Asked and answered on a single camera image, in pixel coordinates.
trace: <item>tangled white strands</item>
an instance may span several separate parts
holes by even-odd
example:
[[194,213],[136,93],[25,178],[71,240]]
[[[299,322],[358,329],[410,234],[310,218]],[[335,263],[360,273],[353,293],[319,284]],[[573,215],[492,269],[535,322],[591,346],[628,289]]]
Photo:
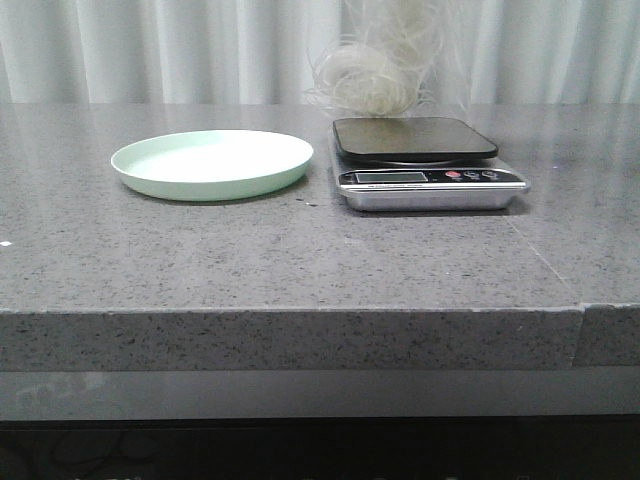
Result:
[[450,0],[347,1],[355,25],[312,65],[315,105],[363,116],[399,115],[430,97],[423,81],[447,43]]

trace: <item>kitchen scale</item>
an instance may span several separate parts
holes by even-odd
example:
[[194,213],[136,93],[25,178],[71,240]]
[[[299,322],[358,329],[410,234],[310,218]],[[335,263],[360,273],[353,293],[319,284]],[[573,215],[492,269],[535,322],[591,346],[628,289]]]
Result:
[[530,188],[460,120],[345,118],[333,136],[338,191],[356,210],[496,210]]

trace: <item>granite countertop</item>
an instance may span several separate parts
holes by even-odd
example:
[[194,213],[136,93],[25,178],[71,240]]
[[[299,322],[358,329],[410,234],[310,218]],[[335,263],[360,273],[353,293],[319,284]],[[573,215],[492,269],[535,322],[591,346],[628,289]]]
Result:
[[[532,181],[506,210],[349,209],[313,107],[1,106],[0,371],[640,364],[640,107],[468,121]],[[193,204],[137,194],[109,164],[226,128],[307,140],[307,175]]]

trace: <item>white curtain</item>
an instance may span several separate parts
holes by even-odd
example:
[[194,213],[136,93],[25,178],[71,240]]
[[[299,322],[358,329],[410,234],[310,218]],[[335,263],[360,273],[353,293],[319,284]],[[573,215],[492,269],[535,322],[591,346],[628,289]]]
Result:
[[[362,1],[0,0],[0,102],[304,103]],[[442,1],[471,103],[640,101],[640,0]]]

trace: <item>mint green plate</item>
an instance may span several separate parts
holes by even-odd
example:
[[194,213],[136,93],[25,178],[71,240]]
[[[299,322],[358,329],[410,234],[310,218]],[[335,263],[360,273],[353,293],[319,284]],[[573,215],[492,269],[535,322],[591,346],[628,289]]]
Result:
[[302,177],[313,155],[304,140],[255,130],[206,130],[121,148],[111,165],[125,185],[152,197],[219,201],[273,192]]

